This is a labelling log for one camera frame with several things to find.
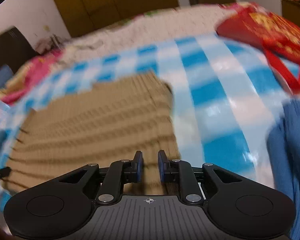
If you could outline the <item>tan striped knit sweater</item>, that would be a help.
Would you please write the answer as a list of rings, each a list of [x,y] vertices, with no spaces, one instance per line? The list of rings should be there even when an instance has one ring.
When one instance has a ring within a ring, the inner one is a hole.
[[[125,193],[176,193],[176,186],[161,182],[158,167],[161,150],[180,158],[172,108],[170,85],[147,72],[96,83],[31,110],[7,160],[11,172],[3,188],[21,192],[84,165],[108,167],[141,151],[141,183],[126,185]]]

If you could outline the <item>blue white checkered plastic sheet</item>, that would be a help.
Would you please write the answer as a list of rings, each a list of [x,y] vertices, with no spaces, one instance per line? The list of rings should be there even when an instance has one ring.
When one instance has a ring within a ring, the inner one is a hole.
[[[7,160],[31,110],[58,98],[87,92],[93,85],[152,72],[173,93],[171,120],[180,159],[194,166],[213,163],[275,187],[268,133],[289,95],[262,51],[217,34],[189,36],[81,61],[50,74],[0,118],[7,138],[0,168]],[[16,193],[0,182],[3,210]]]

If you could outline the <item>pink floral quilt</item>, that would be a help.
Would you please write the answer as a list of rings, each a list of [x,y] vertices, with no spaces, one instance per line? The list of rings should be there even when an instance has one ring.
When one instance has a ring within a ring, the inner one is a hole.
[[[62,54],[62,50],[55,49],[23,64],[0,89],[0,101],[7,105],[18,102],[52,72],[52,65],[61,58]]]

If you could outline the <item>blue knit garment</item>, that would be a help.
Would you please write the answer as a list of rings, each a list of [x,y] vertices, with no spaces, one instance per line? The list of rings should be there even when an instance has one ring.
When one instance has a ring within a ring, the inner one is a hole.
[[[275,188],[294,203],[296,217],[291,239],[300,239],[300,100],[284,104],[283,115],[270,130],[267,150]]]

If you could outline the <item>dark wooden cabinet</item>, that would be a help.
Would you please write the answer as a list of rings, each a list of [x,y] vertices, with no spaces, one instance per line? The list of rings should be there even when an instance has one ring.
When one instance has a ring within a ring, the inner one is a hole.
[[[0,33],[0,68],[7,65],[15,74],[24,63],[38,55],[15,26]]]

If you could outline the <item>white floral bed sheet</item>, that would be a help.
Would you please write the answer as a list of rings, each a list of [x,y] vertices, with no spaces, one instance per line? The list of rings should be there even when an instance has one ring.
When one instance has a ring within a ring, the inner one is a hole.
[[[75,62],[138,48],[156,42],[211,33],[217,23],[236,11],[220,5],[195,5],[153,11],[71,40],[59,63]]]

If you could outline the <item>red gold printed bag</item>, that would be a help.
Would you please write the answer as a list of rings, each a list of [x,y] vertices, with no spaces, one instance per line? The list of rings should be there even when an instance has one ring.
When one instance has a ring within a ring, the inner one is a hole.
[[[223,20],[216,33],[263,51],[286,90],[300,94],[300,27],[251,4]]]

